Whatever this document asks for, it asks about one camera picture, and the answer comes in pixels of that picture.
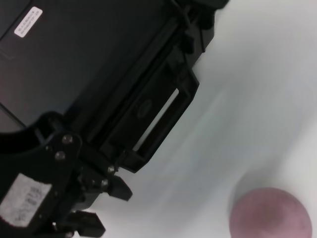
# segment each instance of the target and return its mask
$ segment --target printed label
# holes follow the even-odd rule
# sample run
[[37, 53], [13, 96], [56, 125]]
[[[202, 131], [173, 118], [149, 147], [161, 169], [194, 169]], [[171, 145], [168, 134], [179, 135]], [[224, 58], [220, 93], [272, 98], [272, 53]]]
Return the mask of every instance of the printed label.
[[32, 7], [28, 14], [23, 18], [22, 22], [15, 29], [14, 33], [19, 37], [25, 37], [34, 23], [42, 15], [43, 11], [37, 7]]
[[0, 217], [15, 227], [28, 227], [52, 185], [19, 174], [0, 205]]

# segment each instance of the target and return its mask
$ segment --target barcode label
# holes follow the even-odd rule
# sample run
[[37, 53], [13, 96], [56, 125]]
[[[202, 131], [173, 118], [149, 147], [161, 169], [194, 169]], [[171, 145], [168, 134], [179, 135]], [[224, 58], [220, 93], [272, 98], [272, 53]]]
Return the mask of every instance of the barcode label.
[[19, 37], [25, 37], [35, 22], [40, 18], [43, 11], [37, 7], [32, 7], [31, 10], [26, 14], [21, 23], [15, 29], [14, 33]]
[[15, 227], [28, 227], [52, 185], [19, 174], [0, 205], [0, 217]]

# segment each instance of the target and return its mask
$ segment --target black plastic device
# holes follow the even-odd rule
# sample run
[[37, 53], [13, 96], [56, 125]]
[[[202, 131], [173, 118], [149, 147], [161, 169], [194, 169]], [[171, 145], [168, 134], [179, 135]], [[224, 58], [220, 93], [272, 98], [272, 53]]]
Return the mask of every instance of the black plastic device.
[[[192, 67], [227, 2], [0, 0], [0, 127], [21, 130], [0, 134], [0, 235], [102, 236], [80, 210], [103, 192], [132, 196], [114, 173], [148, 163], [192, 102]], [[20, 177], [50, 184], [24, 229], [2, 216]]]

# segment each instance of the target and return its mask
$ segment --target small white sticker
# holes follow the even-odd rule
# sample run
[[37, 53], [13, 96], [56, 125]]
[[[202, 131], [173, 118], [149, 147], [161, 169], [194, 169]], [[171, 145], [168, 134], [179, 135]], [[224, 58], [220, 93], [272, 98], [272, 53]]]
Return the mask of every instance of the small white sticker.
[[15, 29], [14, 33], [19, 37], [25, 37], [34, 23], [42, 15], [43, 11], [37, 7], [32, 7], [28, 14], [23, 18], [22, 22]]
[[15, 227], [28, 227], [52, 185], [19, 174], [0, 205], [0, 217]]

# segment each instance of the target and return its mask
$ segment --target red ball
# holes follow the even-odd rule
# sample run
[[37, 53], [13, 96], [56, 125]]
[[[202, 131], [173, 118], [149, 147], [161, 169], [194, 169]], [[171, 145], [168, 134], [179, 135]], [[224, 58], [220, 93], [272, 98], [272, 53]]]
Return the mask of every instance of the red ball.
[[230, 216], [231, 238], [312, 238], [312, 230], [301, 202], [276, 188], [249, 192]]

